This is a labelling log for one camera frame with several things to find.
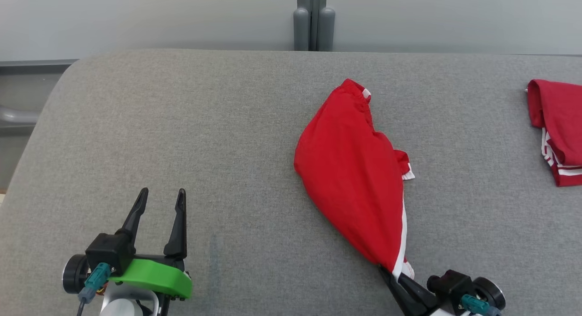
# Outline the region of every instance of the white stripe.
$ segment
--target white stripe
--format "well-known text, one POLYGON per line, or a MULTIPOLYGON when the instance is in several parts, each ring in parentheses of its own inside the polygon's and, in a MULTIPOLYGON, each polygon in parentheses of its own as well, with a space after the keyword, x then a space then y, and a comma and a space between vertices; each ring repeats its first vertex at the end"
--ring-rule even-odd
POLYGON ((398 252, 398 257, 396 258, 396 263, 394 264, 394 268, 392 270, 392 274, 396 281, 400 277, 402 273, 402 266, 404 264, 404 253, 406 251, 406 209, 404 206, 404 192, 402 192, 402 234, 401 234, 401 248, 398 252))
POLYGON ((403 180, 411 180, 411 179, 415 179, 416 176, 414 176, 414 174, 412 173, 412 167, 410 166, 410 163, 408 163, 408 173, 405 173, 404 175, 402 175, 402 179, 403 180))
POLYGON ((563 168, 576 168, 580 166, 562 165, 559 162, 559 160, 557 160, 556 154, 554 154, 552 150, 552 146, 549 143, 547 143, 548 140, 550 140, 549 132, 545 129, 545 127, 542 127, 542 156, 544 156, 544 159, 547 161, 547 163, 550 166, 553 166, 553 164, 555 163, 558 167, 557 173, 559 175, 564 176, 582 175, 582 169, 563 169, 563 168))
POLYGON ((402 266, 402 273, 406 275, 407 277, 410 277, 410 279, 414 279, 414 270, 412 269, 412 266, 410 265, 410 262, 405 262, 402 266))
POLYGON ((576 167, 581 167, 581 166, 559 165, 559 167, 562 167, 562 168, 576 168, 576 167))
POLYGON ((557 173, 564 176, 582 175, 582 169, 558 169, 557 173))

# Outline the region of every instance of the teal cable connector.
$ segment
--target teal cable connector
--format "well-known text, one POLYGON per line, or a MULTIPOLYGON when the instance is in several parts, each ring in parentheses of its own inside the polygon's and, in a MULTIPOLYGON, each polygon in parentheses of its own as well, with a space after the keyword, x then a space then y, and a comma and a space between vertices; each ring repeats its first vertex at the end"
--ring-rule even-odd
POLYGON ((465 310, 483 316, 501 316, 501 311, 491 307, 486 301, 481 301, 473 296, 464 295, 461 297, 461 304, 465 310))
POLYGON ((487 313, 487 310, 489 310, 489 304, 487 302, 481 301, 470 295, 464 295, 461 297, 461 304, 465 310, 469 310, 475 314, 484 315, 487 313))
POLYGON ((100 262, 95 270, 91 271, 91 275, 89 275, 87 280, 85 280, 85 287, 77 295, 79 301, 85 304, 91 303, 97 290, 105 285, 110 276, 110 266, 107 263, 100 262))

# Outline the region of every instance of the gray cushion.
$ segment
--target gray cushion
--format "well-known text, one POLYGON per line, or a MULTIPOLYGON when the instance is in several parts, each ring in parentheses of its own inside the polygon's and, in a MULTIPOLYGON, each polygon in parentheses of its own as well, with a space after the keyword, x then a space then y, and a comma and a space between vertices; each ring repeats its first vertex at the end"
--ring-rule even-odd
MULTIPOLYGON (((372 92, 376 129, 409 155, 407 256, 505 292, 505 315, 582 308, 582 187, 557 188, 530 126, 532 78, 582 84, 582 59, 137 50, 62 76, 0 210, 0 308, 72 315, 62 268, 118 229, 142 187, 137 251, 160 254, 188 196, 193 299, 182 315, 401 315, 376 267, 318 212, 295 145, 329 92, 372 92)), ((100 300, 84 315, 97 315, 100 300)))

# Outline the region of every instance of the red clothing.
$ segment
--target red clothing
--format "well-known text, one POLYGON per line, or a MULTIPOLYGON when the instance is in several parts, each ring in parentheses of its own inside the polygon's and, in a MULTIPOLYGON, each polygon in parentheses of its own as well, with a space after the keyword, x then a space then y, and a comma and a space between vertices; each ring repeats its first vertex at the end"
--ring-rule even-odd
POLYGON ((345 80, 303 131, 295 170, 320 211, 370 262, 395 277, 404 271, 406 213, 403 179, 412 179, 405 152, 376 132, 370 92, 345 80))
POLYGON ((532 80, 527 101, 532 125, 542 128, 542 155, 556 185, 581 185, 582 86, 532 80))

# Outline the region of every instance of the gray pipe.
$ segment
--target gray pipe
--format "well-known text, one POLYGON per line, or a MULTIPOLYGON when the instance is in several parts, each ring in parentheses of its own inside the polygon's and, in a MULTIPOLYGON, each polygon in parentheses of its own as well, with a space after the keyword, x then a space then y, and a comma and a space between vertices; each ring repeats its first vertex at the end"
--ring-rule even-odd
POLYGON ((17 124, 36 124, 38 113, 34 111, 23 111, 0 106, 0 121, 17 124))

